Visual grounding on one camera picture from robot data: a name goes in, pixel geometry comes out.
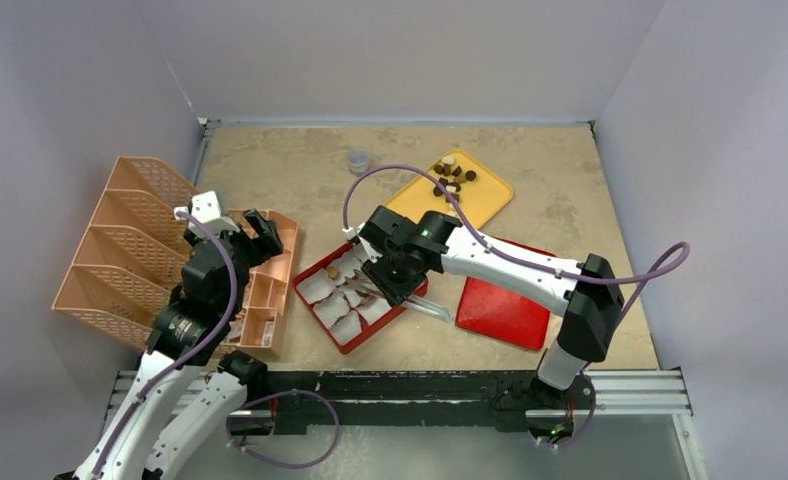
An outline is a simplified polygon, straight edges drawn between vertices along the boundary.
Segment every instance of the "orange plastic organizer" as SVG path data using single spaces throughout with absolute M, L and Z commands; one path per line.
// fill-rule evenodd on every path
M 185 223 L 173 218 L 173 207 L 186 205 L 196 193 L 161 160 L 118 158 L 53 310 L 143 349 L 191 251 L 182 239 Z M 285 253 L 251 271 L 244 308 L 232 322 L 235 335 L 218 347 L 215 357 L 235 349 L 258 356 L 278 356 L 282 351 L 299 225 L 277 212 L 261 213 L 276 222 Z M 243 210 L 231 210 L 230 215 L 247 233 L 255 234 Z

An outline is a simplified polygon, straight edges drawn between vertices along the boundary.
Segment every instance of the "red lid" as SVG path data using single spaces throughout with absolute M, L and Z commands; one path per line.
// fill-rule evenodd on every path
M 526 245 L 509 243 L 555 256 Z M 456 325 L 460 328 L 531 350 L 544 347 L 549 321 L 550 312 L 541 305 L 476 278 L 468 278 L 465 282 L 456 312 Z

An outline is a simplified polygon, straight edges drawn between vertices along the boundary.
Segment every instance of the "floor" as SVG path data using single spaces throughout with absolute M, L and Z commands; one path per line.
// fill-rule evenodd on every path
M 631 274 L 600 159 L 588 126 L 221 128 L 199 187 L 223 191 L 231 208 L 277 210 L 299 221 L 302 234 L 294 273 L 344 242 L 340 212 L 355 177 L 346 153 L 364 147 L 373 165 L 426 168 L 460 148 L 505 179 L 514 198 L 481 230 L 583 260 L 588 253 Z M 356 191 L 350 221 L 358 225 L 411 179 L 383 172 Z M 455 312 L 464 278 L 430 275 L 427 298 Z M 624 289 L 625 297 L 631 287 Z M 535 368 L 541 352 L 524 350 L 407 311 L 349 355 L 341 355 L 305 307 L 289 295 L 283 354 L 276 370 L 452 370 Z M 552 318 L 549 345 L 560 319 Z M 615 333 L 605 362 L 592 368 L 656 368 L 641 305 Z

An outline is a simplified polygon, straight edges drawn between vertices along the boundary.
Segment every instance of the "wall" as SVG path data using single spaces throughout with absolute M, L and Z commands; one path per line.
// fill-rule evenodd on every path
M 198 125 L 132 1 L 0 0 L 0 478 L 99 435 L 135 352 L 50 312 L 117 155 L 191 172 Z
M 598 129 L 644 298 L 712 478 L 788 478 L 788 2 L 669 0 Z
M 199 116 L 596 118 L 664 0 L 142 1 Z

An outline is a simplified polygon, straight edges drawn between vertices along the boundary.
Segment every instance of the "white wall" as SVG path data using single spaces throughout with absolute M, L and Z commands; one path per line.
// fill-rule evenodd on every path
M 0 0 L 0 478 L 96 442 L 135 352 L 50 305 L 115 157 L 188 173 L 197 132 L 131 0 Z
M 712 478 L 788 478 L 788 2 L 669 0 L 598 144 L 662 366 L 683 367 Z
M 141 1 L 199 116 L 586 121 L 664 0 Z

